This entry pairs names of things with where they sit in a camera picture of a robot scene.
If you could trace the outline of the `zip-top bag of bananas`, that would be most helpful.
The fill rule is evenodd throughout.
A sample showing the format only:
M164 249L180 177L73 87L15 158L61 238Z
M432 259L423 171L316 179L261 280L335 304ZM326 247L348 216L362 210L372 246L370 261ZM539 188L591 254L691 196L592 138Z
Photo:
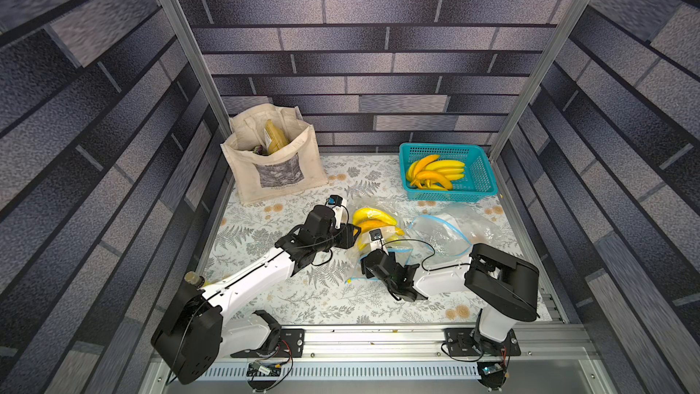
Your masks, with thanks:
M346 282L359 283L367 278L361 271L360 261L370 254L368 233L380 229L384 237L382 251L393 254L402 266L408 263L413 247L410 242L399 242L406 236L404 221L400 219L397 200L375 196L359 196L352 202L351 224L361 228L361 234L355 245L347 251L346 258L350 264Z
M475 244L498 247L503 241L501 228L471 204L449 204L432 215L416 217L408 225L408 237L421 240L428 248L424 265L434 268L459 263Z

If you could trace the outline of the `yellow banana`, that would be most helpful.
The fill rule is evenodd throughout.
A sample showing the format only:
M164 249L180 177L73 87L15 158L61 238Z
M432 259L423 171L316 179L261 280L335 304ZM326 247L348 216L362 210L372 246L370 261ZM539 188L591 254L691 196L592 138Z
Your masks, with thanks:
M450 182L458 181L461 180L465 177L464 173L457 173L457 174L448 174L445 175L445 178L447 178Z
M406 179L408 182L413 182L416 175L423 171L425 164L421 161L413 162L406 173Z
M417 186L417 189L419 189L419 190L424 190L424 191L438 191L438 192L447 192L447 191L448 191L448 189L446 189L446 188L444 188L444 187L442 187L442 186L439 186L439 185L430 185L430 186L427 186L427 185L421 185L421 184L419 184L419 185Z
M435 161L426 166L427 171L441 171L441 170L457 170L463 171L465 167L464 162L456 160L440 160Z

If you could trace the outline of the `orange-yellow banana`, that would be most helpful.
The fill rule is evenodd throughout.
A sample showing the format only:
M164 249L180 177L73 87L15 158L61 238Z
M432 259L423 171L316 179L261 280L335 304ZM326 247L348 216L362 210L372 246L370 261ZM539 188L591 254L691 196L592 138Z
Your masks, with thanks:
M432 162L437 161L439 158L440 158L440 156L438 154L432 154L432 155L428 155L428 156L424 157L423 159L421 159L421 162L423 162L425 164L424 169L428 166L428 164L431 164Z
M411 184L414 186L418 186L419 184L427 186L439 185L448 189L448 191L453 189L452 182L445 178L444 174L438 173L437 171L421 171Z

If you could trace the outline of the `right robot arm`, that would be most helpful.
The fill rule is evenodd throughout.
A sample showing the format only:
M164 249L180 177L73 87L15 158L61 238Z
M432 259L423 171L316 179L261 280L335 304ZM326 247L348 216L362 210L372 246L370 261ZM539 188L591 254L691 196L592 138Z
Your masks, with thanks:
M538 317L539 269L529 262L487 244L475 244L466 261L428 269L402 266L382 249L361 262L361 270L385 285L398 301L417 302L438 294L470 291L486 303L479 310L467 344L495 356L512 344L513 327Z

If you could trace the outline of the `beige canvas tote bag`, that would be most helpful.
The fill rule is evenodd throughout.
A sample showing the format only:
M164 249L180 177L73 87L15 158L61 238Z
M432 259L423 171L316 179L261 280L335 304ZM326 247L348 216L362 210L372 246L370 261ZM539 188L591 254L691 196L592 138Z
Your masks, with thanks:
M289 144L269 155L264 125L272 120L282 129ZM221 145L236 183L242 204L271 200L328 184L320 160L313 125L303 120L297 108L266 103L230 120L233 134Z

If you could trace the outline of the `yellow item in tote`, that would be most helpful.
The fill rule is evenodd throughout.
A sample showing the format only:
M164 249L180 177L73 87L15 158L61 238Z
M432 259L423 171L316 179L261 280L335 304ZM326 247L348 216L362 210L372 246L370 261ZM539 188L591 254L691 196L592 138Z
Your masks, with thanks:
M268 120L264 125L264 140L269 155L284 149L290 143L284 131L276 127L272 120Z

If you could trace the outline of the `teal plastic basket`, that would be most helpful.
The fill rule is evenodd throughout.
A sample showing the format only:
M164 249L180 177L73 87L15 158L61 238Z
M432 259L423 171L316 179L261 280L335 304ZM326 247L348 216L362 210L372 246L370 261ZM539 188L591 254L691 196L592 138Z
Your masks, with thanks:
M424 191L417 189L406 179L408 168L413 162L424 157L438 154L440 160L456 160L465 163L463 171L441 170L444 175L464 173L461 180L452 182L453 189L447 192ZM489 159L476 145L412 143L406 142L399 147L399 164L402 184L408 199L412 201L435 202L479 202L498 193L495 175Z

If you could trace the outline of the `right circuit board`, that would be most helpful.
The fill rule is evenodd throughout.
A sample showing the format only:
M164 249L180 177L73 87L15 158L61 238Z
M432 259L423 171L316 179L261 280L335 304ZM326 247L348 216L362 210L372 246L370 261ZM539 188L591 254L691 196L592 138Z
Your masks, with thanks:
M485 379L489 377L502 377L504 368L499 362L478 362L479 375Z

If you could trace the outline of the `circuit board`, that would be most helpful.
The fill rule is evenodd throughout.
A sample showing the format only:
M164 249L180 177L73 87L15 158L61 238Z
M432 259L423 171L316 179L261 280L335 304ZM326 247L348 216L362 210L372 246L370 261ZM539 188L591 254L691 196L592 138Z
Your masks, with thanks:
M478 362L479 375L485 379L489 377L502 377L504 368L499 362Z
M253 361L248 365L246 377L249 379L255 378L279 378L282 370L279 364L263 363Z

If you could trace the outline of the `yellow drink bottle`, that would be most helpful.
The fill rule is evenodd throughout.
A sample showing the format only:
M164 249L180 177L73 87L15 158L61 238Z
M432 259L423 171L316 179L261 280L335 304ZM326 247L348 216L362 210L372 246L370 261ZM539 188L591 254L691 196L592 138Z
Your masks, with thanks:
M197 274L194 271L189 271L184 275L184 281L196 288L202 288L205 286L206 280L202 275Z

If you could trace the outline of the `left circuit board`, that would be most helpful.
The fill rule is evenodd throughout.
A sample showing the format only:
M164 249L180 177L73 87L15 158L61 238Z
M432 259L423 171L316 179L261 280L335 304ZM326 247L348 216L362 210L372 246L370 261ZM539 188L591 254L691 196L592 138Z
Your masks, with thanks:
M253 361L248 365L246 377L249 379L255 378L279 378L282 370L279 364L263 363Z

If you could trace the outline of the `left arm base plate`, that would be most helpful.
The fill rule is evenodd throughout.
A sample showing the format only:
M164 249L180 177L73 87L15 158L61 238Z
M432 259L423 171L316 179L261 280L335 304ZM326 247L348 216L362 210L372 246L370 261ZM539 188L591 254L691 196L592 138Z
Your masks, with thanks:
M287 358L288 353L294 359L302 357L304 343L306 342L306 331L302 328L282 328L279 332L273 332L260 348L255 350L243 350L231 354L234 359L269 359L283 357Z

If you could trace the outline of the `left aluminium frame post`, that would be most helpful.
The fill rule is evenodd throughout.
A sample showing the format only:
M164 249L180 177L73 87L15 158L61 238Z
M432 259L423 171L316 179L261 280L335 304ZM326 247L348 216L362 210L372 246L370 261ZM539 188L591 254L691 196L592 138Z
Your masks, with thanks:
M175 36L180 42L180 46L187 60L191 64L198 82L200 82L202 86L202 91L219 123L222 135L224 138L228 138L232 134L229 116L179 0L159 0L159 2L173 28Z

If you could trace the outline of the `aluminium frame post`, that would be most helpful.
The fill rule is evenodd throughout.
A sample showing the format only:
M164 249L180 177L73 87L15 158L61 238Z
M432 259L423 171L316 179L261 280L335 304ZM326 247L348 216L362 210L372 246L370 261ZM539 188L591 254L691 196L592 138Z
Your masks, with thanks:
M523 115L526 107L533 99L541 82L546 77L548 71L552 67L554 60L560 54L565 42L580 20L583 12L591 0L572 0L567 8L560 23L557 25L555 32L549 40L547 46L541 53L538 62L535 65L532 74L526 80L519 97L509 115L507 116L503 126L499 130L496 142L490 149L490 162L495 163L499 159L503 148L505 147L510 136L512 136L515 127Z
M224 138L228 138L232 134L229 116L179 0L159 0L159 2L173 28L175 36L180 42L180 46L187 60L191 64L198 82L200 82L202 86L202 91L219 123L222 135Z

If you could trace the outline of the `right aluminium frame post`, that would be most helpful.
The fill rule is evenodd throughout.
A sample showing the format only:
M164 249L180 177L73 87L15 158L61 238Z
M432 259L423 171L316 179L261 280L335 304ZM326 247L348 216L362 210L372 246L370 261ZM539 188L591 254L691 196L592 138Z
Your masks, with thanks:
M565 42L580 20L583 12L591 0L572 0L567 8L560 23L557 25L555 32L549 40L547 46L541 53L538 62L535 65L532 74L526 80L519 97L509 115L507 116L503 126L499 130L496 142L490 149L490 162L495 163L499 159L503 148L505 147L510 136L512 136L515 127L523 115L526 107L533 99L541 82L546 77L548 71L552 67L554 60L560 54Z

